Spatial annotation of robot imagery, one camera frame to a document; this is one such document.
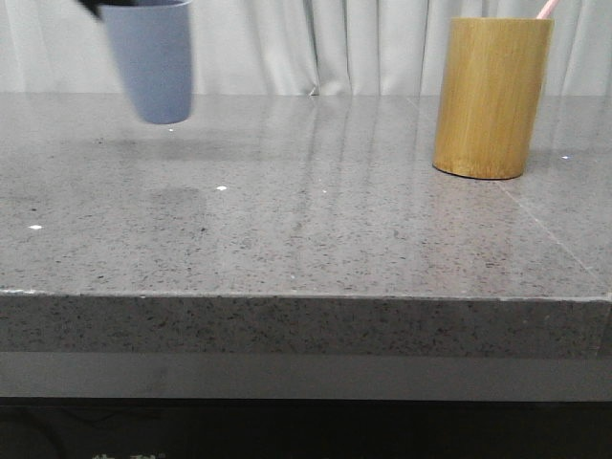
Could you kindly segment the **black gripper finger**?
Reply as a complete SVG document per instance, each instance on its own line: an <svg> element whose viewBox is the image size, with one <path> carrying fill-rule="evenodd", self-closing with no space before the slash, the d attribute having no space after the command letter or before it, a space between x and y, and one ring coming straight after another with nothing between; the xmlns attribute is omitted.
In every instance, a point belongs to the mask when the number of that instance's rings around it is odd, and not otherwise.
<svg viewBox="0 0 612 459"><path fill-rule="evenodd" d="M78 0L78 3L97 20L101 19L101 7L133 7L135 5L134 0Z"/></svg>

